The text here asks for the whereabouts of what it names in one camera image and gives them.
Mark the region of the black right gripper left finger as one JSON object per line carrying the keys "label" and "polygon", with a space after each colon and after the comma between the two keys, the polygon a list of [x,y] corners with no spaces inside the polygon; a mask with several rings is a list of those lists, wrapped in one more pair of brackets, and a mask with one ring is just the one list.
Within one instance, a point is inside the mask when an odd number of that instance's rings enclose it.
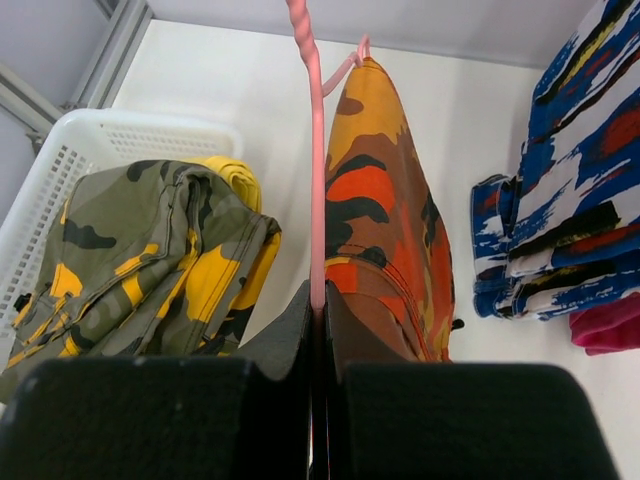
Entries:
{"label": "black right gripper left finger", "polygon": [[1,419],[5,479],[304,479],[309,287],[228,357],[49,360]]}

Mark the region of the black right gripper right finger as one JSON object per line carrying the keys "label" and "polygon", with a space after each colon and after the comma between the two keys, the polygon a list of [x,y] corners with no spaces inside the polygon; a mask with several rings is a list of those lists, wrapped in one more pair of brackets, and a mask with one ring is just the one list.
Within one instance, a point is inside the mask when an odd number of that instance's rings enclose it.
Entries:
{"label": "black right gripper right finger", "polygon": [[334,479],[614,479],[589,400],[544,364],[419,363],[326,287]]}

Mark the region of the orange camouflage trousers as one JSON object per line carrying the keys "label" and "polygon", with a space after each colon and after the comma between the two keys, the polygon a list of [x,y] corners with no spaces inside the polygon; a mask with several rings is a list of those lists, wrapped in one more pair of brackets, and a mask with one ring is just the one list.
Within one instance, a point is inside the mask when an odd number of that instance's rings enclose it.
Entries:
{"label": "orange camouflage trousers", "polygon": [[349,74],[325,163],[325,272],[356,318],[401,357],[449,361],[450,242],[400,96],[367,57]]}

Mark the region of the olive yellow camouflage trousers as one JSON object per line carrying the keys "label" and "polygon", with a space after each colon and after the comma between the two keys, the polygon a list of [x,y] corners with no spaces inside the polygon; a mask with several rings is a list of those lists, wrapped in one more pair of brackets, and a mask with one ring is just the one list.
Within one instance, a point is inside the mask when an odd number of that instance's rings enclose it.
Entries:
{"label": "olive yellow camouflage trousers", "polygon": [[2,400],[51,359],[232,354],[280,242],[278,222],[202,164],[143,160],[81,178],[16,301]]}

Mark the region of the blue white patterned trousers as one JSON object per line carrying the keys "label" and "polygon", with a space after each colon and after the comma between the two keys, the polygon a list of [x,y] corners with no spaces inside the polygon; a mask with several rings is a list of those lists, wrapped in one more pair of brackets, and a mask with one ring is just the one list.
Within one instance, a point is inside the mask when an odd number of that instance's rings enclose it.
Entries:
{"label": "blue white patterned trousers", "polygon": [[639,289],[639,5],[599,1],[535,87],[514,176],[471,191],[482,317],[547,320]]}

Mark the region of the pink hanger of orange trousers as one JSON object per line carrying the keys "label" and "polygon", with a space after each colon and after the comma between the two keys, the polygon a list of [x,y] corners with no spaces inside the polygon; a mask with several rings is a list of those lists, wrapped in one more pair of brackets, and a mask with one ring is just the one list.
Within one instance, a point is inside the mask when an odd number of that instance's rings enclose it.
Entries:
{"label": "pink hanger of orange trousers", "polygon": [[370,54],[370,38],[361,38],[352,51],[328,78],[322,76],[320,53],[312,30],[311,16],[304,0],[288,0],[289,20],[294,40],[309,79],[311,102],[311,263],[310,305],[320,315],[325,300],[325,115],[324,99],[330,95],[344,77],[355,67],[364,64]]}

